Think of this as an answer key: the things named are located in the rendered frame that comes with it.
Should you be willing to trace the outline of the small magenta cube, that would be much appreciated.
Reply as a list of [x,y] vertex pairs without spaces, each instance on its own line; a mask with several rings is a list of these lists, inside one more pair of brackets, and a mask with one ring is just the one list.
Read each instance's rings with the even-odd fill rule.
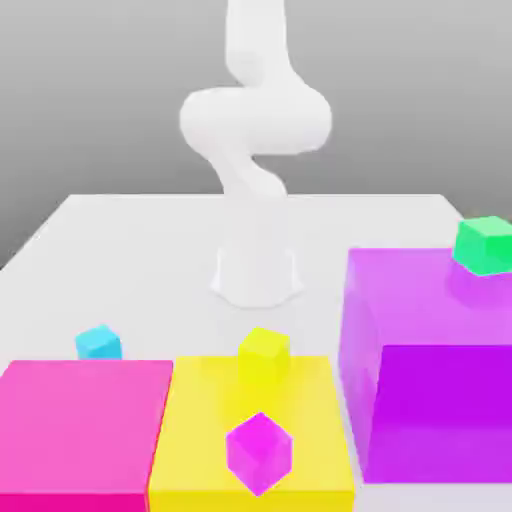
[[254,495],[261,496],[290,473],[294,439],[259,412],[225,437],[228,469]]

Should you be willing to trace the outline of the large yellow box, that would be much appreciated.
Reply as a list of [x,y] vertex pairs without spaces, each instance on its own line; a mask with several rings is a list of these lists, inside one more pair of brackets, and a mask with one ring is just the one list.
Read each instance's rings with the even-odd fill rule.
[[[293,440],[291,471],[255,496],[227,464],[226,436],[264,413]],[[293,356],[274,389],[234,356],[175,362],[149,480],[150,512],[353,512],[354,479],[330,361]]]

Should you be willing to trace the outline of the small green cube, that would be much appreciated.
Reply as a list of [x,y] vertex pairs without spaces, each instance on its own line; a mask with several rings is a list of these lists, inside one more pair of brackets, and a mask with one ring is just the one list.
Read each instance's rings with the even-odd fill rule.
[[512,223],[498,216],[460,221],[453,259],[478,276],[512,272]]

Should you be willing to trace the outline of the small cyan cube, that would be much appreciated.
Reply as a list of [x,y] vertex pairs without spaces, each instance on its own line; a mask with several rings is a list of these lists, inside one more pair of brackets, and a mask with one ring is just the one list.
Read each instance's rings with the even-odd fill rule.
[[75,345],[80,360],[122,358],[121,340],[106,325],[80,333],[75,338]]

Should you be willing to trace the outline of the large purple box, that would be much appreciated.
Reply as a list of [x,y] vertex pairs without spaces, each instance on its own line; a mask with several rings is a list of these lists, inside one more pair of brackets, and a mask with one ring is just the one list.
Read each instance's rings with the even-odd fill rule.
[[512,274],[348,253],[338,356],[365,482],[512,484]]

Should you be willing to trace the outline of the large pink box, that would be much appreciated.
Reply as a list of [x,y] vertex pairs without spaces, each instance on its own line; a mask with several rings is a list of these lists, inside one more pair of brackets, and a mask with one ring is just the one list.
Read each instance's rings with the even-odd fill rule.
[[0,512],[149,512],[170,360],[16,360],[0,376]]

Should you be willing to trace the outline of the small yellow cube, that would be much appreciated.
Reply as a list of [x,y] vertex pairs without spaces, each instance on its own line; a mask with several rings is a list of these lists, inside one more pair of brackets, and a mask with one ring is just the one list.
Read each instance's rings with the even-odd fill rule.
[[238,347],[238,372],[249,384],[270,385],[280,381],[290,365],[290,337],[262,328],[253,328]]

